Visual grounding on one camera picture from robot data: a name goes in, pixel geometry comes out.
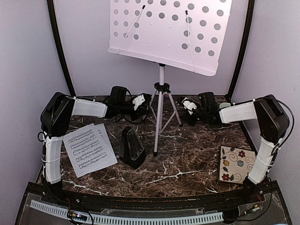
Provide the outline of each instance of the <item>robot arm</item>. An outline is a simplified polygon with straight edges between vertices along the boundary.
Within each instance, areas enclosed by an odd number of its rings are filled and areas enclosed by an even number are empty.
[[[43,163],[44,178],[50,184],[60,182],[60,151],[63,136],[68,130],[71,116],[105,117],[104,103],[88,101],[56,93],[42,113],[44,132]]]
[[[261,144],[255,164],[248,175],[254,184],[262,182],[275,160],[277,148],[280,145],[287,128],[289,119],[283,108],[269,95],[259,100],[253,100],[240,105],[221,109],[219,112],[222,123],[244,120],[258,120],[261,131]]]
[[[182,119],[191,126],[199,120],[209,124],[258,120],[262,136],[261,145],[248,179],[254,184],[262,182],[269,168],[273,166],[278,147],[290,123],[275,97],[268,95],[242,104],[225,104],[225,108],[221,110],[212,92],[199,94],[198,97],[200,103],[187,98],[179,99],[179,103],[188,110]]]
[[[43,134],[43,176],[50,184],[60,182],[60,151],[72,116],[112,118],[120,113],[130,114],[131,120],[148,113],[150,96],[141,94],[125,101],[127,89],[113,87],[107,103],[54,94],[41,114]]]

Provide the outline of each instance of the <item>brown marble tabletop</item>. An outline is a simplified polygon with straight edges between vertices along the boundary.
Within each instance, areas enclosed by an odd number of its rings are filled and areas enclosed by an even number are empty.
[[[218,102],[225,101],[224,97],[216,99]],[[157,98],[153,103],[155,110],[156,105]],[[179,105],[177,107],[179,114],[183,114],[184,109]],[[165,97],[164,123],[172,112],[171,103]],[[218,181],[221,145],[250,150],[238,123],[221,127],[198,122],[195,127],[191,127],[183,121],[183,127],[179,127],[176,118],[173,118],[159,136],[158,156],[153,157],[155,122],[153,114],[140,125],[131,125],[124,120],[115,123],[114,119],[72,117],[69,132],[91,123],[95,125],[104,123],[117,158],[122,130],[126,126],[132,126],[145,147],[147,158],[137,170],[133,170],[118,159],[115,165],[77,178],[63,146],[61,149],[63,188],[81,193],[119,197],[181,197],[241,188],[239,185]]]

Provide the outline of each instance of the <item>perforated music stand panel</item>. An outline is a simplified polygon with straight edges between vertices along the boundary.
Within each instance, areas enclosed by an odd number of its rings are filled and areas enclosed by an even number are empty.
[[[231,5],[232,0],[111,0],[108,51],[214,76]]]

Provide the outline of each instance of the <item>red flower pattern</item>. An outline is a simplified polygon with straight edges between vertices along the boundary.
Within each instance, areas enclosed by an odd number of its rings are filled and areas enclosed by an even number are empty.
[[[229,180],[230,179],[229,174],[225,174],[225,173],[223,174],[222,178],[223,178],[223,180]]]
[[[243,157],[245,157],[245,156],[246,156],[246,154],[245,154],[244,151],[240,151],[240,152],[239,152],[239,157],[243,158]]]

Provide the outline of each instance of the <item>black metronome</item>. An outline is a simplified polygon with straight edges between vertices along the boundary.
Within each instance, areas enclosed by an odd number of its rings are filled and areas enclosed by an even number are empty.
[[[137,169],[146,159],[146,152],[141,140],[132,127],[126,127],[122,131],[119,157],[128,166]]]

